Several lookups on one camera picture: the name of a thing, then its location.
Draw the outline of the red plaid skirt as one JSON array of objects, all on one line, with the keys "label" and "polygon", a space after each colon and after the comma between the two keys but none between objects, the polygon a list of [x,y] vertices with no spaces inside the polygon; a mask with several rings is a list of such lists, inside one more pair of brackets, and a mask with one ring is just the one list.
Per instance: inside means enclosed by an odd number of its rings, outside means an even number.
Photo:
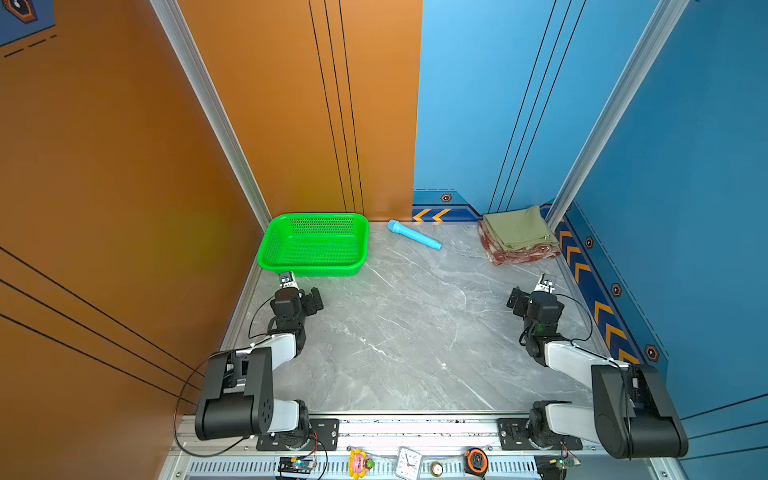
[{"label": "red plaid skirt", "polygon": [[513,250],[505,247],[491,232],[484,220],[477,222],[480,242],[485,249],[488,260],[496,266],[504,264],[534,263],[544,259],[557,258],[562,255],[557,243],[537,244],[528,248]]}]

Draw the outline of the olive green skirt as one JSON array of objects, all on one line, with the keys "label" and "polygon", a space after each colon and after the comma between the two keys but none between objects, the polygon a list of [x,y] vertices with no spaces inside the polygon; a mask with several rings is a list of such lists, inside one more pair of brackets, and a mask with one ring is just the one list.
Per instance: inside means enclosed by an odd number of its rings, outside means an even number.
[{"label": "olive green skirt", "polygon": [[541,216],[539,206],[488,214],[483,217],[483,221],[495,239],[509,250],[557,245],[555,235]]}]

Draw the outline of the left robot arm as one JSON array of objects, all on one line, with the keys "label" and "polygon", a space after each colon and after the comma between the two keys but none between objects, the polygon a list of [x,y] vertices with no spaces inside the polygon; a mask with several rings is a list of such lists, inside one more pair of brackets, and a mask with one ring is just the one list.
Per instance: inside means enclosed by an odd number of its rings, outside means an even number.
[{"label": "left robot arm", "polygon": [[311,435],[308,408],[301,400],[279,400],[274,372],[293,360],[306,343],[306,318],[324,308],[316,288],[278,290],[270,306],[274,317],[262,340],[247,348],[220,351],[206,363],[195,413],[200,440],[273,434],[289,449],[305,446]]}]

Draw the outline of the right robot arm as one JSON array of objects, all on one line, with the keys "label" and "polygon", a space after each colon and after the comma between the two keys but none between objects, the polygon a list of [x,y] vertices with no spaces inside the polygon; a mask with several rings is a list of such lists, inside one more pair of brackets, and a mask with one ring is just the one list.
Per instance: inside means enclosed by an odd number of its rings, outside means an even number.
[{"label": "right robot arm", "polygon": [[565,400],[534,403],[525,427],[533,445],[551,449],[573,438],[599,443],[616,459],[688,454],[689,438],[655,367],[591,352],[561,335],[564,304],[548,283],[531,293],[514,288],[507,307],[523,320],[519,343],[536,363],[592,391],[590,407]]}]

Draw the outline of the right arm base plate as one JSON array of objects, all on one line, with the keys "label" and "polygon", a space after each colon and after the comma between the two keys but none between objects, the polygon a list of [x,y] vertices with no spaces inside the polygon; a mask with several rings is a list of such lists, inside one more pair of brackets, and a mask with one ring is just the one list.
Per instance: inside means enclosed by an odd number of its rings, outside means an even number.
[{"label": "right arm base plate", "polygon": [[500,418],[496,421],[496,426],[503,451],[555,451],[562,447],[575,451],[583,449],[583,443],[579,438],[548,431],[535,433],[529,419]]}]

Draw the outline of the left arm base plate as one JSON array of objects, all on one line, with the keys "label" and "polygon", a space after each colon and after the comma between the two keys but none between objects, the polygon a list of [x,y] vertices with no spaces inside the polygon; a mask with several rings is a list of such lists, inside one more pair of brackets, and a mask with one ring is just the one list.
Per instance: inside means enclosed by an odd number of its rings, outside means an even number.
[{"label": "left arm base plate", "polygon": [[308,427],[294,432],[270,433],[258,437],[260,452],[309,452],[316,446],[321,451],[336,451],[340,436],[340,420],[332,417],[311,417]]}]

